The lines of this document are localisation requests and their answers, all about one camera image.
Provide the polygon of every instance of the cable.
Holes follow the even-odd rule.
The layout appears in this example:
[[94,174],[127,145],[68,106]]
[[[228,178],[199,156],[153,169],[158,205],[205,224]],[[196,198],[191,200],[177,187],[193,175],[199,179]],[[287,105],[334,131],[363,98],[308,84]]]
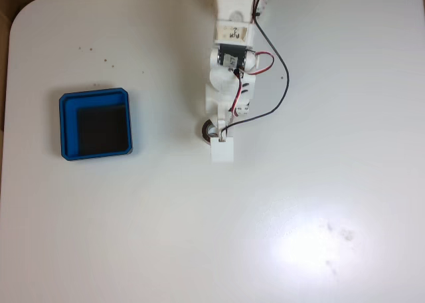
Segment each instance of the cable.
[[259,75],[259,74],[262,74],[263,72],[266,72],[267,70],[271,69],[271,67],[274,64],[274,56],[273,56],[273,54],[270,53],[270,52],[264,52],[263,51],[263,52],[256,52],[255,53],[255,56],[263,55],[263,54],[266,54],[266,55],[269,55],[270,57],[272,57],[272,63],[270,65],[268,65],[266,68],[262,68],[260,70],[257,70],[256,72],[246,72],[245,70],[242,70],[242,69],[240,71],[243,72],[243,73],[245,73],[245,74],[248,74],[248,75]]
[[239,80],[239,88],[238,88],[238,92],[236,93],[236,96],[233,100],[233,105],[232,108],[230,109],[230,111],[232,112],[232,115],[235,117],[238,117],[238,113],[236,112],[236,105],[238,104],[238,100],[240,97],[240,94],[242,93],[242,81],[240,79],[240,73],[238,69],[233,70],[233,74],[238,78]]
[[260,0],[257,0],[257,2],[255,4],[255,7],[252,10],[252,16],[253,16],[253,19],[254,19],[254,23],[257,26],[257,28],[260,31],[260,33],[263,35],[264,39],[270,45],[270,47],[275,52],[276,56],[279,58],[280,62],[282,63],[282,65],[285,68],[285,72],[286,72],[286,87],[285,87],[285,91],[284,91],[284,94],[282,95],[282,98],[280,98],[280,101],[278,102],[278,104],[276,105],[275,108],[273,108],[269,112],[266,112],[265,114],[261,114],[261,115],[258,115],[258,116],[255,116],[255,117],[252,117],[252,118],[249,118],[249,119],[241,120],[240,122],[234,122],[233,124],[227,125],[226,127],[224,127],[221,130],[221,133],[220,133],[220,136],[221,137],[222,137],[223,132],[225,130],[227,131],[227,129],[229,129],[230,127],[233,127],[233,126],[236,126],[236,125],[239,125],[239,124],[244,124],[245,122],[251,122],[251,121],[253,121],[255,119],[262,118],[262,117],[265,117],[267,115],[273,114],[280,107],[280,105],[282,104],[282,102],[284,101],[284,99],[286,97],[286,94],[288,93],[288,88],[290,87],[290,72],[289,72],[289,70],[288,70],[288,68],[287,68],[287,66],[286,66],[283,58],[280,56],[278,50],[274,47],[273,43],[270,41],[270,39],[267,37],[267,35],[265,34],[265,32],[262,30],[261,26],[257,22],[257,12],[256,11],[257,11],[257,7],[258,7],[259,2],[260,2]]

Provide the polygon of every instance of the black wire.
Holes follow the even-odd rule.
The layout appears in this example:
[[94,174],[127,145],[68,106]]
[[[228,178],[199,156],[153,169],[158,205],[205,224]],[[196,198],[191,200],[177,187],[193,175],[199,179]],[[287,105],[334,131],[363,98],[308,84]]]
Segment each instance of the black wire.
[[255,4],[255,7],[254,7],[254,9],[252,10],[252,17],[253,17],[253,19],[254,19],[254,23],[255,23],[255,25],[257,26],[257,28],[258,28],[258,30],[260,31],[260,33],[263,35],[263,37],[264,37],[264,39],[267,41],[267,43],[270,45],[270,47],[272,48],[272,50],[275,52],[275,54],[276,54],[276,56],[279,58],[279,60],[280,60],[280,62],[282,63],[282,65],[284,66],[284,68],[285,68],[285,72],[286,72],[286,87],[285,87],[285,91],[284,91],[284,94],[283,94],[283,96],[282,96],[282,98],[280,98],[280,101],[278,102],[278,104],[276,105],[276,107],[275,108],[273,108],[272,110],[270,110],[269,112],[266,112],[265,114],[261,114],[261,115],[258,115],[258,116],[255,116],[255,117],[252,117],[252,118],[249,118],[249,119],[245,119],[245,120],[241,120],[241,121],[239,121],[239,122],[234,122],[233,124],[230,124],[230,125],[227,125],[226,127],[224,127],[222,130],[221,130],[221,136],[222,136],[222,134],[223,134],[223,132],[226,130],[227,131],[227,129],[229,129],[230,127],[233,127],[233,126],[236,126],[236,125],[239,125],[239,124],[244,124],[244,123],[246,123],[246,122],[251,122],[252,120],[255,120],[255,119],[259,119],[259,118],[262,118],[262,117],[265,117],[265,116],[267,116],[267,115],[270,115],[270,114],[273,114],[279,107],[280,107],[280,105],[281,105],[281,103],[284,101],[284,99],[285,99],[285,97],[286,97],[286,93],[288,92],[288,88],[290,87],[290,72],[289,72],[289,70],[288,70],[288,68],[287,68],[287,66],[286,66],[286,64],[285,64],[285,62],[284,62],[284,60],[283,60],[283,58],[280,56],[280,54],[279,54],[279,52],[278,52],[278,50],[274,47],[274,45],[273,45],[273,43],[271,42],[271,40],[267,37],[267,35],[265,34],[265,32],[263,31],[263,29],[261,28],[261,26],[258,24],[258,22],[257,22],[257,16],[259,15],[258,13],[257,13],[257,8],[258,8],[258,4],[259,4],[259,2],[260,2],[260,0],[257,0],[257,3]]

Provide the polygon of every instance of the red wire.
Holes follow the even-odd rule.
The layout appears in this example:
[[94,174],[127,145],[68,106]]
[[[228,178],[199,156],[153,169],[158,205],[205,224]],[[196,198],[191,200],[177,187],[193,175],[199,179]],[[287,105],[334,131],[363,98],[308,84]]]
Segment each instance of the red wire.
[[240,94],[242,93],[242,81],[240,79],[240,75],[238,74],[238,79],[239,79],[239,89],[238,92],[236,93],[236,97],[233,100],[233,105],[232,108],[230,109],[230,111],[232,112],[233,116],[238,117],[238,113],[236,112],[236,104],[238,103]]
[[266,54],[266,55],[271,56],[272,57],[272,63],[270,65],[268,65],[266,68],[262,68],[260,70],[257,70],[256,72],[245,72],[244,71],[245,74],[248,74],[248,75],[259,75],[259,74],[262,74],[263,72],[266,72],[267,70],[271,69],[271,67],[274,64],[274,55],[272,53],[270,53],[270,52],[264,52],[264,51],[262,51],[262,52],[256,52],[255,53],[255,56],[262,55],[262,54]]

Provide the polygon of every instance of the black square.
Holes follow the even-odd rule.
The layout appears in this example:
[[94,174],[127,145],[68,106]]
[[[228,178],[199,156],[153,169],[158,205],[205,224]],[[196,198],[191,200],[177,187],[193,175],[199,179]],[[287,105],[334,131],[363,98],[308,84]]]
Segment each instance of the black square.
[[126,107],[81,108],[77,112],[80,155],[122,152],[128,149]]

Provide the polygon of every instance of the white plastic part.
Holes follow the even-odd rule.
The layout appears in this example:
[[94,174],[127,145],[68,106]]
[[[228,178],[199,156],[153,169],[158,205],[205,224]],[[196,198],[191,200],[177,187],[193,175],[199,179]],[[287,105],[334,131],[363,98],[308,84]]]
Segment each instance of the white plastic part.
[[233,162],[233,138],[227,137],[225,142],[211,138],[211,162]]
[[253,0],[215,0],[217,19],[250,23]]

